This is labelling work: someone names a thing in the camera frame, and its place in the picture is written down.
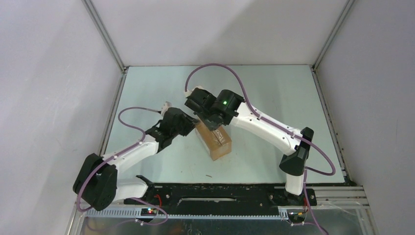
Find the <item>brown cardboard express box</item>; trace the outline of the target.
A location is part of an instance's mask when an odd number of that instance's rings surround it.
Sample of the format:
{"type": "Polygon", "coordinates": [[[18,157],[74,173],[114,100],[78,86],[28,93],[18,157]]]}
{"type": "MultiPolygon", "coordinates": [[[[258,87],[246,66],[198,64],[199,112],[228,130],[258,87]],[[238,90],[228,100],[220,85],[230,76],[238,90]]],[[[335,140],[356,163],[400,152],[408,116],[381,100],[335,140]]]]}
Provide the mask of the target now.
{"type": "Polygon", "coordinates": [[[204,123],[199,122],[195,128],[196,135],[213,161],[231,153],[232,140],[222,126],[210,131],[204,123]]]}

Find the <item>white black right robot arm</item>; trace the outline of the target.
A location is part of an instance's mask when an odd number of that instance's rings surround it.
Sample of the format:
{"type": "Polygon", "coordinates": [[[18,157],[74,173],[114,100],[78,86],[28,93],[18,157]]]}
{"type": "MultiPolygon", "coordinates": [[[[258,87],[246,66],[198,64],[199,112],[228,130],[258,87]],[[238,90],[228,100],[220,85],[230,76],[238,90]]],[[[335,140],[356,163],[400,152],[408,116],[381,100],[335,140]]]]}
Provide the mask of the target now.
{"type": "Polygon", "coordinates": [[[279,168],[286,174],[285,200],[292,205],[304,199],[305,161],[309,156],[313,130],[289,128],[272,117],[249,107],[239,94],[222,90],[214,96],[202,87],[185,92],[185,105],[210,131],[232,125],[249,131],[278,148],[283,157],[279,168]]]}

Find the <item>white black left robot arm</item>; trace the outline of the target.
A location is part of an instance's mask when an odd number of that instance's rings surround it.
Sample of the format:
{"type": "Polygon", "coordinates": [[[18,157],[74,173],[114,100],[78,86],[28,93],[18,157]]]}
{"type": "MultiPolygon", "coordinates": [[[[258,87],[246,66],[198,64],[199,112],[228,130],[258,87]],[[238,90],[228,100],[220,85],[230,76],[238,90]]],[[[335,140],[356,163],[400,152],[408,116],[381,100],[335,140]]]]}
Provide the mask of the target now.
{"type": "Polygon", "coordinates": [[[72,190],[76,193],[76,206],[80,212],[89,209],[102,211],[113,201],[137,198],[143,204],[154,200],[155,191],[143,176],[119,179],[119,175],[142,160],[167,148],[177,136],[190,134],[199,120],[179,108],[166,108],[162,116],[134,144],[117,152],[99,156],[88,155],[75,179],[72,190]]]}

